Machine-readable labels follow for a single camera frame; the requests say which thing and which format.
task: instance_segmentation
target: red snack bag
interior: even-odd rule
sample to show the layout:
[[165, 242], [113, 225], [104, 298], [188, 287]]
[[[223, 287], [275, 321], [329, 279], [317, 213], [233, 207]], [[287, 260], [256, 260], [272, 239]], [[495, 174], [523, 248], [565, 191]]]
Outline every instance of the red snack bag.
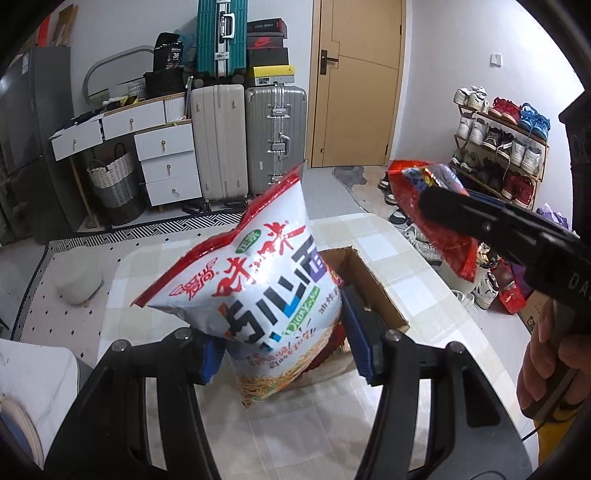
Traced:
[[421, 192], [439, 186], [468, 195], [456, 175], [445, 165], [423, 160], [394, 160], [388, 169], [392, 194], [398, 205], [419, 227], [450, 268], [467, 281], [476, 275], [478, 241], [430, 222], [419, 208]]

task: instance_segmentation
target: door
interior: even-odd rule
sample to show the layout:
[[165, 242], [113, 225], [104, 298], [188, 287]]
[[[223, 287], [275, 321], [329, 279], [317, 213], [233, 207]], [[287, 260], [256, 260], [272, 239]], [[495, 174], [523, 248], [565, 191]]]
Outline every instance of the door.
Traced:
[[400, 74], [402, 0], [322, 0], [320, 9], [312, 166], [384, 165]]

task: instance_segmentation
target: white stool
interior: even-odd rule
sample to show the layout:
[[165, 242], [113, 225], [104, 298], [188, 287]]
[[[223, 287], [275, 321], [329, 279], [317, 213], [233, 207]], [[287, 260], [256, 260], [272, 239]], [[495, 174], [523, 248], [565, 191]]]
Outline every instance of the white stool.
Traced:
[[90, 248], [75, 247], [56, 257], [51, 277], [58, 293], [72, 305], [78, 305], [100, 287], [103, 272]]

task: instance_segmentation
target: teal suitcase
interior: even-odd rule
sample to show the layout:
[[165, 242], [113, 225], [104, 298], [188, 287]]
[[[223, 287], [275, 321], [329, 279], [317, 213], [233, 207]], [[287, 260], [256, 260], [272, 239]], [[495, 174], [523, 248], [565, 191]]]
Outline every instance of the teal suitcase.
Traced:
[[197, 9], [197, 71], [211, 77], [246, 69], [248, 0], [200, 0]]

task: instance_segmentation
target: plastic bag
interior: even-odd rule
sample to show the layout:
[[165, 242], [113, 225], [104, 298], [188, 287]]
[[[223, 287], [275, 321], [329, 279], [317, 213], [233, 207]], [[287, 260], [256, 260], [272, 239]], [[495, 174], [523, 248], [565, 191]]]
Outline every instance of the plastic bag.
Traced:
[[305, 371], [338, 325], [337, 278], [307, 222], [294, 170], [234, 230], [194, 247], [134, 302], [229, 340], [245, 407]]
[[423, 160], [394, 160], [388, 178], [398, 205], [413, 220], [454, 273], [474, 282], [478, 241], [430, 222], [418, 206], [421, 193], [429, 186], [439, 186], [468, 195], [455, 174], [445, 165]]

